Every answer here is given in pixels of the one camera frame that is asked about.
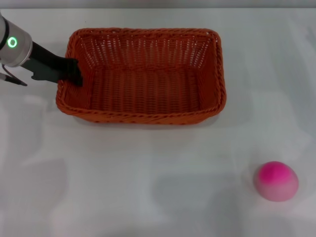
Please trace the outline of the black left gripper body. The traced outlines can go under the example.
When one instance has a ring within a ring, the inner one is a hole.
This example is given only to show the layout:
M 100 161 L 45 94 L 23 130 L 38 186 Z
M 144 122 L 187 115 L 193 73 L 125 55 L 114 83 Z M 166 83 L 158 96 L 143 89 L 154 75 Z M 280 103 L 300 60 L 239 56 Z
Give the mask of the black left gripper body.
M 32 71 L 32 68 L 39 69 L 46 66 L 63 73 L 74 72 L 74 59 L 57 56 L 35 42 L 32 46 L 30 57 L 24 63 L 25 69 Z

